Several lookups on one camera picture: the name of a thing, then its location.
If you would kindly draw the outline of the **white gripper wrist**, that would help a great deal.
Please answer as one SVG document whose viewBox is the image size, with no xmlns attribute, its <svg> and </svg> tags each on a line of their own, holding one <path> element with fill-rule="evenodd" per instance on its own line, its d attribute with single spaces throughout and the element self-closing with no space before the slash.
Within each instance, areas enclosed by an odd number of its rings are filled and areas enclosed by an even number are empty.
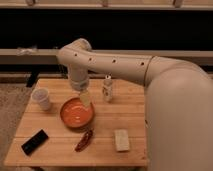
<svg viewBox="0 0 213 171">
<path fill-rule="evenodd" d="M 91 103 L 90 93 L 88 90 L 85 90 L 89 85 L 88 70 L 78 66 L 69 66 L 68 78 L 70 85 L 74 90 L 82 91 L 79 94 L 82 104 L 85 107 L 89 107 Z"/>
</svg>

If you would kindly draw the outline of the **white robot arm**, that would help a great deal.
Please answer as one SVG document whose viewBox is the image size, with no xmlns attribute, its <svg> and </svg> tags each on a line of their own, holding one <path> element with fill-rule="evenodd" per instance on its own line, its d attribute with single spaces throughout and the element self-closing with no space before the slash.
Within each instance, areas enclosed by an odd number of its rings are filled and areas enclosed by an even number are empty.
<svg viewBox="0 0 213 171">
<path fill-rule="evenodd" d="M 213 79 L 198 65 L 99 53 L 83 38 L 62 47 L 57 59 L 77 91 L 88 87 L 90 71 L 144 87 L 148 171 L 213 171 Z"/>
</svg>

